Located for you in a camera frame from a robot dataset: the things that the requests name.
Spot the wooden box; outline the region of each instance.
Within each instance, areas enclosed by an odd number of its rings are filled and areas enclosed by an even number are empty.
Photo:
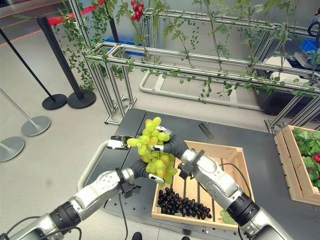
[[[208,143],[201,143],[201,142],[192,142],[192,141],[185,141],[189,148],[195,149],[197,152],[200,150],[205,151],[205,155],[208,157],[213,158],[218,164],[226,164],[232,163],[238,167],[238,169],[242,172],[243,176],[245,177],[248,186],[250,188],[250,192],[252,193],[251,183],[249,179],[249,174],[247,170],[246,160],[244,157],[243,149],[241,147],[232,147],[232,146],[222,146],[222,145],[215,145],[215,144],[208,144]],[[181,163],[179,159],[176,158],[175,160],[175,168]],[[222,169],[231,175],[235,182],[243,189],[243,191],[249,196],[249,190],[245,184],[245,181],[241,177],[240,173],[237,169],[234,168],[232,165],[223,165],[221,166]],[[202,227],[209,227],[209,228],[218,228],[223,230],[230,230],[230,231],[237,231],[238,225],[234,224],[226,224],[222,221],[220,216],[220,211],[222,208],[212,200],[210,195],[204,191],[196,179],[190,179],[188,177],[185,181],[179,177],[179,172],[173,176],[173,181],[171,185],[165,185],[164,187],[159,187],[157,185],[155,189],[155,195],[153,200],[152,206],[152,217],[155,219],[165,220],[165,221],[172,221],[176,223],[182,224],[189,224],[189,225],[196,225]],[[197,217],[192,216],[178,216],[178,215],[168,215],[162,214],[161,208],[157,206],[158,202],[158,195],[159,190],[165,191],[165,188],[172,187],[173,191],[179,193],[181,197],[188,197],[190,200],[195,199],[196,202],[202,203],[204,206],[211,209],[210,214],[212,215],[211,219],[206,218],[205,220],[198,219]]]
[[[293,129],[294,126],[287,125],[274,137],[291,199],[320,206],[320,192],[312,185]],[[303,130],[309,133],[315,131],[307,128]]]

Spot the silver arm segment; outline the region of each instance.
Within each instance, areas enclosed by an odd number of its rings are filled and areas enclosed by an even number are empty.
[[[74,227],[95,213],[109,198],[118,194],[121,184],[131,184],[134,180],[131,168],[103,172],[93,183],[82,188],[50,214],[44,214],[11,236],[10,240],[38,240],[55,231]],[[69,230],[56,233],[48,239],[62,240],[67,232]]]
[[[235,180],[225,173],[216,161],[187,149],[181,161],[180,176],[186,178],[190,173],[209,195],[239,224],[239,228],[249,239],[293,240],[285,229],[262,207],[257,206]]]

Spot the dark gray tabletop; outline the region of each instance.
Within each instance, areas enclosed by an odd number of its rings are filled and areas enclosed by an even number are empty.
[[[145,119],[152,119],[156,116],[162,118],[162,126],[171,129],[185,140],[243,148],[255,202],[279,221],[293,239],[320,239],[320,207],[291,200],[276,149],[274,134],[204,123],[214,135],[214,139],[209,139],[198,126],[202,121],[134,108],[127,112],[115,135],[136,136],[144,128]],[[135,148],[131,150],[105,149],[85,185],[92,183],[99,174],[117,167],[129,167],[139,158]],[[171,229],[175,227],[196,231],[196,228],[190,225],[153,219],[151,209],[156,184],[148,179],[140,178],[136,179],[135,183],[142,188],[140,194],[134,194],[124,200],[124,210],[127,215],[136,217],[144,223],[162,227],[171,226],[168,227]],[[119,216],[121,211],[117,203],[114,197],[108,202],[105,209]],[[208,228],[202,228],[198,232],[202,231],[224,239],[238,238],[233,232],[214,231],[212,233],[212,229],[207,230]]]

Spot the green grapes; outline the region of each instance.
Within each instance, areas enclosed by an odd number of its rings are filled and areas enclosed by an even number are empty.
[[[161,124],[161,118],[145,120],[145,128],[142,130],[142,136],[139,138],[130,138],[127,144],[130,147],[137,147],[137,152],[141,156],[141,160],[147,163],[145,171],[147,173],[156,174],[159,178],[164,179],[165,183],[159,184],[163,187],[165,184],[171,184],[173,175],[178,170],[174,168],[175,156],[172,154],[150,150],[155,145],[163,145],[164,142],[170,140],[170,136],[156,129]]]
[[[139,140],[136,138],[129,138],[126,141],[126,144],[128,144],[130,147],[136,147],[138,143],[139,143]]]
[[[146,151],[147,151],[147,145],[142,144],[142,145],[138,146],[138,154],[139,155],[141,155],[141,156],[145,155]]]

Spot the black stanchion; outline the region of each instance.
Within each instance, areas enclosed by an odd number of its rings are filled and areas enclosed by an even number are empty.
[[[5,33],[0,28],[0,34],[6,41],[6,43],[10,46],[10,48],[13,50],[13,52],[17,55],[17,57],[20,59],[20,61],[23,63],[23,65],[28,69],[28,71],[31,73],[31,75],[34,77],[34,79],[38,82],[38,84],[42,87],[42,89],[46,92],[46,94],[49,95],[43,102],[42,106],[43,108],[47,110],[55,110],[63,107],[67,103],[67,97],[63,94],[55,94],[51,95],[50,92],[46,89],[46,87],[42,84],[42,82],[39,80],[39,78],[35,75],[35,73],[31,70],[31,68],[28,66],[26,61],[22,58],[22,56],[19,54],[19,52],[16,50],[16,48],[12,45],[10,40],[7,38]]]
[[[58,41],[54,35],[54,32],[52,31],[52,28],[48,22],[48,19],[46,16],[39,16],[36,18],[36,21],[38,22],[38,25],[41,27],[56,59],[58,60],[66,78],[68,79],[74,93],[72,93],[68,99],[67,103],[71,108],[74,109],[84,109],[86,107],[91,106],[95,103],[97,97],[93,91],[88,92],[82,92],[75,76],[73,75],[67,60],[65,59],[65,56],[60,49],[60,46],[58,44]]]
[[[118,37],[117,29],[116,29],[116,24],[115,24],[115,20],[113,17],[109,20],[109,24],[110,24],[110,28],[112,31],[112,36],[113,36],[114,42],[119,43],[119,37]]]

